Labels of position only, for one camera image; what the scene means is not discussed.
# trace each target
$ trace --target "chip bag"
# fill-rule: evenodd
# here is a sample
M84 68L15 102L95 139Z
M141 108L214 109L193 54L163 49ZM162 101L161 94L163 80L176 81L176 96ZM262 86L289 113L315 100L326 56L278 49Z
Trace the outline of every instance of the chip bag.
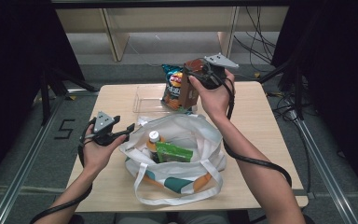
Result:
M182 108L179 104L182 67L163 64L162 69L165 72L166 87L161 101L173 110L180 110Z

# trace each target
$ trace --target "right hand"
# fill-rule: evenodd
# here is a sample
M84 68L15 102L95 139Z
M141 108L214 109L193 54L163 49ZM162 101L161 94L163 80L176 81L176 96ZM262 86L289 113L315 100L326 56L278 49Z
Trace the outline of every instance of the right hand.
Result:
M234 84L234 75L225 69L227 78ZM225 117L227 115L229 95L226 88L222 85L214 90L208 90L195 77L188 77L191 85L199 92L202 107L211 119L218 117ZM226 80L227 86L232 91L231 83Z
M91 130L94 127L93 124L91 124L87 131L86 135L91 134ZM90 171L92 173L100 173L101 170L107 165L107 163L110 160L110 156L112 155L113 151L124 142L126 139L126 135L123 134L120 137L118 137L115 141L113 141L109 146L103 147L96 144L94 141L91 141L89 139L85 140L85 143L88 141L91 141L87 143L84 148L84 169L87 171Z

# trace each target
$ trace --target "gray floor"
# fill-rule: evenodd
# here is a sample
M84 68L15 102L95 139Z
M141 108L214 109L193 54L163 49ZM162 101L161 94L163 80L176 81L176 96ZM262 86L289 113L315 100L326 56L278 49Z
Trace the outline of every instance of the gray floor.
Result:
M264 36L271 42L275 42L278 33L265 33ZM110 48L105 34L94 35L68 35L76 57L81 65L83 73L89 84L101 86L103 84L124 82L124 79L137 83L145 82L135 77L129 77L129 73L142 73L147 70L148 74L159 74L162 63L182 64L185 61L213 55L220 51L215 33L183 33L170 34L131 34L129 45L126 47L123 60L114 63L110 54ZM252 38L245 33L236 34L236 37L248 46L252 44ZM262 46L254 46L259 52L265 52ZM268 71L273 69L264 61L249 54L237 41L233 42L230 59L243 66L236 71L238 79L252 80L257 69ZM277 91L277 82L280 76L264 84L266 92ZM158 75L151 76L149 81L160 81ZM36 162L27 174L19 196L11 207L5 223L26 223L36 213L48 207L59 195L67 183L71 167L76 157L77 136L80 135L85 120L90 118L90 112L97 96L93 94L79 95L75 100L60 99L51 100L57 107L57 114L52 121L50 130L47 131L45 142L37 154ZM281 98L269 97L271 108L275 108ZM358 223L358 179L345 159L337 155L337 144L325 127L324 122L317 116L312 107L305 109L305 122L310 130L317 149L325 159L329 171L337 182L338 189L342 190L344 199L352 209L351 216L355 216ZM36 98L34 107L29 113L27 122L24 123L23 131L13 148L7 153L7 157L0 167L0 202L7 188L15 178L26 157L29 148L33 146L33 139L37 137L41 123L41 103ZM66 133L57 132L64 119L66 128L73 128L71 138L59 140L57 137ZM304 209L304 214L311 217L315 223L350 223L337 206L337 200L324 180L324 174L319 170L317 162L312 156L307 157L306 149L301 141L301 133L293 122L277 119L282 136L291 153L297 171L304 186L309 184L310 179L310 203ZM251 219L263 215L261 210L250 211ZM82 214L87 223L111 223L114 214L110 213L87 213Z

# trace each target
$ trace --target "shopping bag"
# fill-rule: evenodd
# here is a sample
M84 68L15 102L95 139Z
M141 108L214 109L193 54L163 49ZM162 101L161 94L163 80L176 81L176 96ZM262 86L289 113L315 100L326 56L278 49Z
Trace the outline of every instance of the shopping bag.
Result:
M155 163L147 154L146 142L152 131L158 131L167 143L190 149L190 162ZM180 205L193 203L218 194L223 186L220 171L226 168L221 151L221 133L201 115L173 114L147 122L130 134L130 141L119 149L127 159L127 170L136 177L134 191L141 203L150 205ZM200 191L213 178L215 184ZM138 194L142 180L180 194L177 198L146 199Z

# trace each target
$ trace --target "person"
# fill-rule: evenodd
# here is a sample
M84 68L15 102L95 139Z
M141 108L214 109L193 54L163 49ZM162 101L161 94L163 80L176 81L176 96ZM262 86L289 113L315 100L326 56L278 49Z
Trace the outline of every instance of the person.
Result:
M233 90L235 85L234 75L228 70L226 70L226 75L229 79L226 80L227 86ZM227 118L229 101L227 89L220 86L217 89L208 90L195 77L189 77L189 80L200 94L204 111L223 135L231 150L244 157L269 161ZM87 144L84 148L85 168L83 172L52 206L73 200L84 193L98 173L106 166L113 150L123 141L124 137L121 136L106 147L107 149L94 143ZM306 223L295 195L281 173L244 161L237 160L237 164L250 191L265 211L268 223ZM73 206L57 214L44 217L36 223L68 223L75 210L76 206ZM228 223L226 213L195 212L179 213L178 216L179 219L184 220L183 223ZM132 214L131 216L117 214L116 223L133 223L134 220L142 220L142 223L164 223L167 221L161 213L142 213Z
M86 130L86 135L91 134L93 128L91 124ZM51 207L61 205L70 202L83 193L85 193L91 186L92 182L98 176L98 174L106 167L110 160L110 156L113 151L124 142L126 135L123 134L113 141L109 146L102 147L95 142L89 142L89 139L85 140L85 146L83 148L84 153L84 168L77 179L63 192L63 194L51 205ZM52 213L48 216L38 219L35 223L54 223L54 224L67 224L71 220L78 204L62 209L61 211Z
M226 75L235 85L234 75L228 70ZM199 92L203 109L231 150L244 157L269 161L227 118L229 97L226 88L207 90L196 78L189 77L189 80ZM227 86L233 88L230 81L226 81ZM281 173L244 161L237 160L237 164L249 190L265 211L268 223L305 223L295 195Z

